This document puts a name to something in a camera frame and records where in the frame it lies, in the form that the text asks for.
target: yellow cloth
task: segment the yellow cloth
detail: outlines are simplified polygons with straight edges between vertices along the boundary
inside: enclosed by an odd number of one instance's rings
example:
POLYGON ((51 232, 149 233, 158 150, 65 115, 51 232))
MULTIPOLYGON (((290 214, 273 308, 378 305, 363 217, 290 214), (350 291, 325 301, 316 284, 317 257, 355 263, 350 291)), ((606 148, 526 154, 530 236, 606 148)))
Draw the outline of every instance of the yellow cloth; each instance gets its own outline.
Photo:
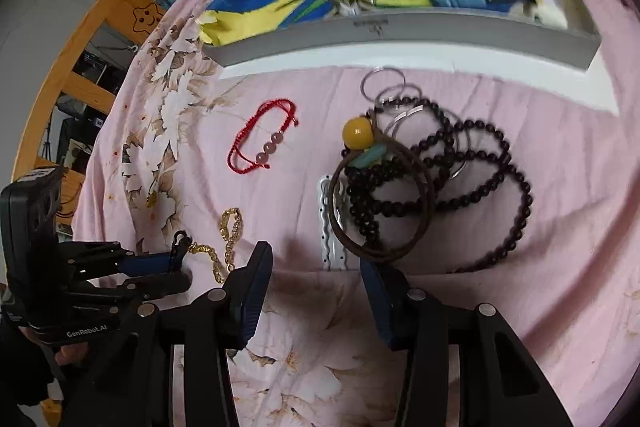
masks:
POLYGON ((260 33, 276 29, 302 0, 277 0, 251 12, 232 13, 207 10, 196 22, 200 25, 200 40, 223 46, 260 33))
POLYGON ((42 414, 49 427, 58 427, 62 418, 62 406, 57 400, 47 398, 40 403, 42 414))

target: silver ring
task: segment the silver ring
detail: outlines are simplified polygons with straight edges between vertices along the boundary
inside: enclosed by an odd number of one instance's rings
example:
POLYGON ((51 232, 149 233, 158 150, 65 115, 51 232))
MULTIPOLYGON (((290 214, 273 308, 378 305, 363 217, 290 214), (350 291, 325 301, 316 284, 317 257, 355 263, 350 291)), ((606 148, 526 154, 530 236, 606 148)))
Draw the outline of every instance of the silver ring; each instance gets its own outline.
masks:
POLYGON ((415 84, 407 84, 406 82, 404 84, 396 84, 395 86, 390 86, 387 87, 386 89, 383 89, 382 91, 380 91, 378 93, 378 95, 376 96, 376 99, 374 100, 374 107, 383 107, 383 105, 385 103, 391 102, 394 98, 400 96, 402 93, 404 93, 404 90, 409 87, 411 89, 415 89, 418 93, 418 101, 422 98, 422 90, 420 89, 420 87, 416 86, 415 84), (381 97, 383 94, 391 91, 392 89, 402 86, 402 89, 400 90, 400 92, 394 96, 390 96, 389 98, 387 98, 386 100, 383 100, 381 97))
MULTIPOLYGON (((425 105, 417 105, 416 107, 408 110, 408 111, 404 111, 400 114, 398 114, 390 123, 389 125, 386 126, 385 130, 384 130, 384 134, 388 135, 389 131, 393 128, 393 130, 391 131, 391 138, 396 139, 396 134, 398 133, 398 128, 400 127, 399 123, 404 120, 405 118, 409 118, 411 115, 416 114, 417 112, 420 112, 422 110, 427 109, 427 107, 425 105)), ((448 109, 442 109, 441 111, 447 115, 449 115, 450 117, 453 117, 456 119, 456 121, 462 121, 462 119, 456 115, 454 112, 448 110, 448 109)), ((469 130, 465 127, 465 135, 466 135, 466 148, 469 149, 471 147, 471 134, 469 133, 469 130)), ((456 152, 460 151, 460 139, 458 138, 458 134, 454 135, 454 139, 456 141, 456 152)), ((462 169, 464 169, 466 167, 466 160, 464 160, 461 164, 460 167, 458 167, 458 169, 456 169, 455 172, 452 172, 449 175, 449 179, 452 180, 453 178, 455 178, 458 174, 460 174, 460 172, 462 172, 462 169)))
POLYGON ((404 76, 404 73, 402 73, 402 71, 400 71, 398 68, 394 68, 392 66, 380 66, 378 68, 374 68, 371 71, 369 71, 369 73, 367 73, 365 76, 363 76, 362 80, 360 81, 360 93, 369 102, 375 102, 376 99, 367 96, 367 93, 364 92, 364 85, 367 83, 367 80, 369 80, 370 76, 373 76, 376 73, 380 73, 380 71, 393 71, 394 73, 397 73, 400 76, 402 76, 402 84, 398 84, 397 86, 393 86, 391 88, 391 89, 394 89, 394 88, 397 88, 398 86, 402 86, 402 89, 400 89, 398 94, 401 94, 404 91, 404 86, 406 86, 406 77, 404 76))

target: human hand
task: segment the human hand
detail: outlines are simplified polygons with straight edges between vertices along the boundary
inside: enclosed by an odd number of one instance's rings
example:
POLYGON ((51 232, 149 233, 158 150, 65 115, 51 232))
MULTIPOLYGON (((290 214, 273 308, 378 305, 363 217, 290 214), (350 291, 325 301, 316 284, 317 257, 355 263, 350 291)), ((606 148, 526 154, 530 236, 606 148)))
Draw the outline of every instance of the human hand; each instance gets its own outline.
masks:
MULTIPOLYGON (((31 328, 20 326, 19 329, 32 343, 40 344, 40 341, 31 328)), ((58 365, 67 365, 69 363, 81 362, 88 352, 89 344, 86 342, 62 346, 60 347, 60 351, 56 353, 56 363, 58 365)))

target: dark bead necklace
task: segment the dark bead necklace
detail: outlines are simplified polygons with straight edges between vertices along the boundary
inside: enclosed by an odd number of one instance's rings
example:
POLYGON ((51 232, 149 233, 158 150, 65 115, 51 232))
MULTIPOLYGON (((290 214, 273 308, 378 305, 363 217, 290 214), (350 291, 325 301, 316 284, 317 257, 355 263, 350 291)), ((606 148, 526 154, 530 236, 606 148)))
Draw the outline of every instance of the dark bead necklace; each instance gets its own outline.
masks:
MULTIPOLYGON (((502 244, 489 251, 477 262, 469 266, 463 266, 455 270, 456 273, 473 272, 489 268, 502 259, 505 259, 510 251, 515 250, 517 242, 522 238, 523 229, 527 225, 527 217, 531 215, 531 205, 533 197, 531 196, 531 185, 526 181, 523 172, 511 162, 511 154, 509 153, 510 144, 504 139, 504 133, 495 127, 493 123, 484 122, 482 120, 465 120, 457 121, 451 124, 449 118, 440 106, 431 102, 428 98, 396 98, 389 100, 384 106, 411 105, 417 107, 423 105, 428 108, 433 116, 440 124, 440 128, 428 137, 420 140, 417 144, 412 145, 410 150, 416 155, 421 155, 433 148, 439 142, 443 142, 444 151, 433 157, 425 156, 422 159, 424 165, 428 168, 438 168, 438 174, 433 179, 433 187, 436 197, 442 188, 447 184, 450 177, 451 168, 456 162, 480 160, 497 167, 494 174, 484 183, 480 184, 475 190, 468 194, 464 194, 450 200, 436 201, 435 211, 439 213, 454 212, 459 208, 479 203, 482 198, 494 192, 505 181, 506 177, 511 177, 520 188, 522 198, 518 214, 514 219, 514 226, 511 228, 508 237, 502 244), (457 151, 453 148, 455 143, 454 135, 465 130, 476 129, 490 134, 498 143, 500 154, 493 152, 488 153, 485 150, 457 151)), ((381 112, 384 108, 376 108, 377 112, 381 112)), ((342 156, 346 156, 348 149, 342 151, 342 156)), ((348 178, 347 194, 350 197, 351 206, 349 213, 354 224, 358 227, 358 232, 362 235, 369 248, 382 249, 380 241, 380 228, 375 216, 382 214, 385 217, 404 217, 416 215, 422 209, 421 201, 380 201, 373 197, 372 192, 382 187, 383 184, 391 180, 402 178, 407 174, 407 170, 399 159, 394 156, 390 160, 382 160, 381 164, 370 166, 369 168, 357 169, 355 167, 347 167, 344 170, 348 178)))

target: pink cloth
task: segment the pink cloth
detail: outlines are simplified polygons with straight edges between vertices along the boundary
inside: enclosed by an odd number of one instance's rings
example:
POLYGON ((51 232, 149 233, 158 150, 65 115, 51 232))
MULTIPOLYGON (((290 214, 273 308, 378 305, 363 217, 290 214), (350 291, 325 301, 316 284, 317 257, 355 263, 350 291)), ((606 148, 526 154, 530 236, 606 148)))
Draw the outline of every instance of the pink cloth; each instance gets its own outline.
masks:
MULTIPOLYGON (((518 249, 492 269, 445 275, 504 238, 518 206, 508 182, 477 206, 437 219, 398 266, 446 303, 496 305, 575 425, 595 427, 640 362, 640 21, 621 0, 585 2, 603 35, 619 118, 498 78, 406 72, 443 107, 503 128, 535 199, 518 249)), ((206 3, 178 0, 130 67, 89 162, 75 239, 156 252, 187 229, 223 255, 218 220, 239 207, 236 266, 258 240, 269 241, 275 257, 257 333, 229 362, 241 424, 390 425, 404 355, 378 339, 353 256, 350 271, 322 271, 317 217, 316 184, 340 159, 341 127, 368 106, 358 90, 365 70, 219 80, 194 44, 194 16, 206 3), (261 102, 277 97, 298 105, 300 125, 286 132, 269 171, 234 174, 226 167, 234 136, 261 102)), ((282 116, 263 117, 243 152, 258 152, 282 116)), ((398 137, 414 143, 430 126, 413 117, 398 137)), ((449 194, 475 187, 488 170, 472 164, 449 194)), ((409 225, 383 223, 383 237, 409 225)), ((188 255, 185 264, 192 287, 163 306, 217 286, 206 254, 188 255)), ((451 380, 455 393, 454 372, 451 380)), ((176 414, 181 425, 179 407, 176 414)))

